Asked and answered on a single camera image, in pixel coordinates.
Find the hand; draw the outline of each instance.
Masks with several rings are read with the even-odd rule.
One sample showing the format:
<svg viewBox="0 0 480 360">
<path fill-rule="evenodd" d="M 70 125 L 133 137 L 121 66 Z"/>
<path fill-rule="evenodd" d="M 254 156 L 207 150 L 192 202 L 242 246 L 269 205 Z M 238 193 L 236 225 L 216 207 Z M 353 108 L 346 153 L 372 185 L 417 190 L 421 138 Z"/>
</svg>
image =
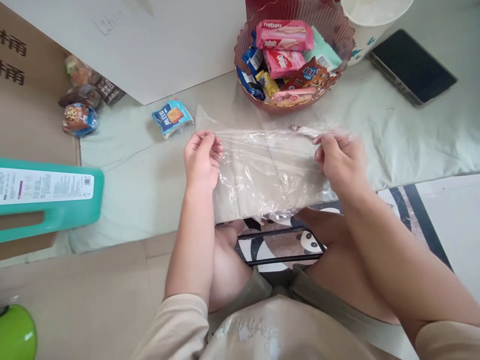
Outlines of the hand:
<svg viewBox="0 0 480 360">
<path fill-rule="evenodd" d="M 321 144 L 315 151 L 315 161 L 339 197 L 371 190 L 367 180 L 365 148 L 360 138 L 324 134 L 312 143 Z"/>
<path fill-rule="evenodd" d="M 197 131 L 185 146 L 186 187 L 213 191 L 219 178 L 221 140 L 210 131 Z"/>
</svg>

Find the leg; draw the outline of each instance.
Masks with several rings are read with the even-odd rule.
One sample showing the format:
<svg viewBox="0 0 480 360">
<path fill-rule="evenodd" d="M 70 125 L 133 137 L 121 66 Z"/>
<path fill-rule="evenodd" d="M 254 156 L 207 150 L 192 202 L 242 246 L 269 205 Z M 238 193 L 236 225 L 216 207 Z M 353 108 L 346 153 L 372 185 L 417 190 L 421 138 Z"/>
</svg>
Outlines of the leg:
<svg viewBox="0 0 480 360">
<path fill-rule="evenodd" d="M 304 221 L 316 238 L 328 247 L 306 274 L 362 313 L 386 323 L 399 324 L 370 283 L 343 215 L 306 207 L 295 217 Z"/>
<path fill-rule="evenodd" d="M 215 258 L 208 312 L 213 313 L 229 304 L 242 291 L 252 269 L 235 251 L 237 236 L 244 229 L 243 220 L 235 220 L 215 228 Z"/>
</svg>

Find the khaki shorts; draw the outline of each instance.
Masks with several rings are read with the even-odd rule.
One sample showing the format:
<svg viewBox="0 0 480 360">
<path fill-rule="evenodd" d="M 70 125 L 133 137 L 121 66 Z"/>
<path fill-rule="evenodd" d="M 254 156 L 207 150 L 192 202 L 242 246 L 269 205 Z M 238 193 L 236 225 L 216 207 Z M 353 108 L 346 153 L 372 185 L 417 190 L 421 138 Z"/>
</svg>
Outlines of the khaki shorts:
<svg viewBox="0 0 480 360">
<path fill-rule="evenodd" d="M 265 277 L 255 267 L 250 280 L 238 296 L 227 306 L 208 316 L 211 332 L 214 333 L 231 314 L 273 296 L 284 295 L 330 315 L 370 344 L 391 354 L 397 352 L 405 339 L 400 325 L 377 320 L 348 305 L 314 282 L 304 272 L 307 267 L 297 264 L 293 266 L 293 271 L 263 273 Z"/>
</svg>

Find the green detergent bottle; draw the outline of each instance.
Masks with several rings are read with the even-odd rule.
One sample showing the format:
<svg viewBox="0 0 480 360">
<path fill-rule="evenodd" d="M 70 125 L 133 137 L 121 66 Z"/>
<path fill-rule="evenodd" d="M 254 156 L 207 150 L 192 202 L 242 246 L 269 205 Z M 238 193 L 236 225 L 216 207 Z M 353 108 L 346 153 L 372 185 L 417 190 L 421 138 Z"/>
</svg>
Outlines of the green detergent bottle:
<svg viewBox="0 0 480 360">
<path fill-rule="evenodd" d="M 76 228 L 100 217 L 100 169 L 0 158 L 0 216 L 43 212 L 43 222 L 0 230 L 0 243 Z"/>
</svg>

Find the snack basket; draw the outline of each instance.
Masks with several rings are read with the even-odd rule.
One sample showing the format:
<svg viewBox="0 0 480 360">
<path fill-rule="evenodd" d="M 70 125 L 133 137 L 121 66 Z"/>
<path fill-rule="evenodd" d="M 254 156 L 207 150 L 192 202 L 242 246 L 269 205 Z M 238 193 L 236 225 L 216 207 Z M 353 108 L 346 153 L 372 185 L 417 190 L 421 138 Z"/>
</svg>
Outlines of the snack basket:
<svg viewBox="0 0 480 360">
<path fill-rule="evenodd" d="M 267 104 L 249 94 L 242 84 L 240 86 L 257 108 L 271 114 L 291 113 L 313 105 L 338 81 L 347 67 L 354 48 L 354 29 L 350 27 L 349 20 L 344 16 L 342 8 L 337 7 L 332 0 L 277 0 L 269 2 L 253 14 L 238 35 L 234 49 L 235 66 L 239 66 L 247 74 L 251 74 L 251 71 L 242 60 L 242 54 L 252 44 L 252 30 L 260 21 L 267 19 L 302 20 L 308 25 L 314 26 L 342 60 L 338 68 L 338 76 L 312 99 L 295 105 Z"/>
</svg>

